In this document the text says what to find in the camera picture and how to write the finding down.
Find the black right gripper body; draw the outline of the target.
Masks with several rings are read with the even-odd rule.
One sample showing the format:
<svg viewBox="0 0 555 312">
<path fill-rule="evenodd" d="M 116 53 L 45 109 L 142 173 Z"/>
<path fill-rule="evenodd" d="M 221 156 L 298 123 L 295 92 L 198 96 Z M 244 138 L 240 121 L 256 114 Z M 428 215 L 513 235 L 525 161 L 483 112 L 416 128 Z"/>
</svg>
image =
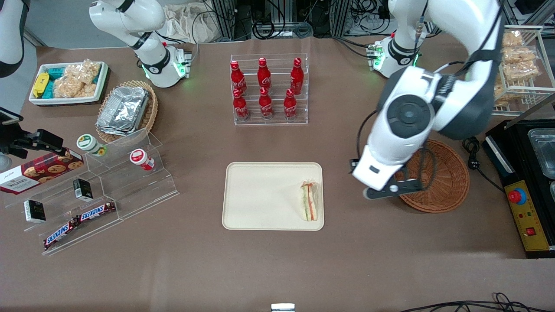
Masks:
<svg viewBox="0 0 555 312">
<path fill-rule="evenodd" d="M 21 159 L 26 159 L 28 151 L 14 145 L 20 138 L 24 138 L 26 132 L 19 124 L 8 126 L 0 125 L 0 152 L 4 155 L 13 155 Z"/>
</svg>

